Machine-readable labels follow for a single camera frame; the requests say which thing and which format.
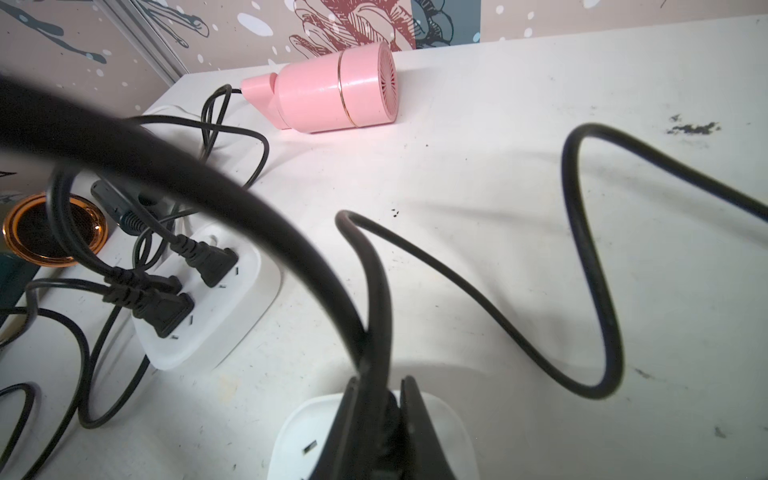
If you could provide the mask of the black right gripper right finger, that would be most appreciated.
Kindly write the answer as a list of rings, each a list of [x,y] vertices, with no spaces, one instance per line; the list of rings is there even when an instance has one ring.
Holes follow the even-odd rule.
[[[455,479],[414,377],[401,381],[402,479]]]

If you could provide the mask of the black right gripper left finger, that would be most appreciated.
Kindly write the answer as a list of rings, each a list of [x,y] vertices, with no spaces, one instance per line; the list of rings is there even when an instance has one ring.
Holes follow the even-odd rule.
[[[375,457],[375,394],[349,380],[310,479],[369,479]]]

